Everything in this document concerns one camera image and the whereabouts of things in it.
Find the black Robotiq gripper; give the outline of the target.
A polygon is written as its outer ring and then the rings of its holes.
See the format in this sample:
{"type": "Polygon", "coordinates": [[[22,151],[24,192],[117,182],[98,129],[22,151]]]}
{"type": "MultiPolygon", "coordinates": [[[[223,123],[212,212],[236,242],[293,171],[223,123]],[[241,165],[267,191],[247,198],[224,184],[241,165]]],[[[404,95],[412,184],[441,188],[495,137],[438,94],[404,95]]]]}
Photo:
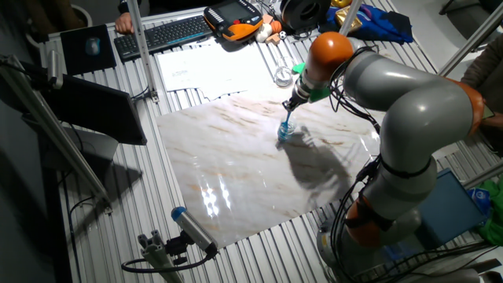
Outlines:
{"type": "Polygon", "coordinates": [[[298,106],[307,103],[312,89],[302,82],[297,82],[292,89],[292,96],[288,101],[283,101],[282,106],[287,112],[293,112],[298,106]]]}

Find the bystander hand by keyboard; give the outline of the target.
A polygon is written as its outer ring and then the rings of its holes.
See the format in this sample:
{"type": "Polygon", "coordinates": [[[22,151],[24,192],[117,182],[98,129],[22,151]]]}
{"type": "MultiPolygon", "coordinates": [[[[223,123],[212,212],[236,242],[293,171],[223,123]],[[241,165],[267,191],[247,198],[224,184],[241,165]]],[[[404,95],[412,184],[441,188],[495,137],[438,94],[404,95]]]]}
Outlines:
{"type": "Polygon", "coordinates": [[[121,35],[134,33],[134,26],[129,13],[122,13],[115,21],[115,30],[121,35]]]}

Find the bystander hand holding phone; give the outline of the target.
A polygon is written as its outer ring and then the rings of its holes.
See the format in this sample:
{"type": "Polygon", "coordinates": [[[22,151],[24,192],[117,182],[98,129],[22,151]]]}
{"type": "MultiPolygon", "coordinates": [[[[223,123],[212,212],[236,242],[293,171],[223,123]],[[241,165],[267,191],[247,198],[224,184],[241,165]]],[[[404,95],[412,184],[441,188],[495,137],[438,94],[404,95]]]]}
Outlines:
{"type": "Polygon", "coordinates": [[[495,112],[494,116],[484,119],[482,124],[488,127],[496,127],[500,130],[503,128],[503,114],[495,112]]]}

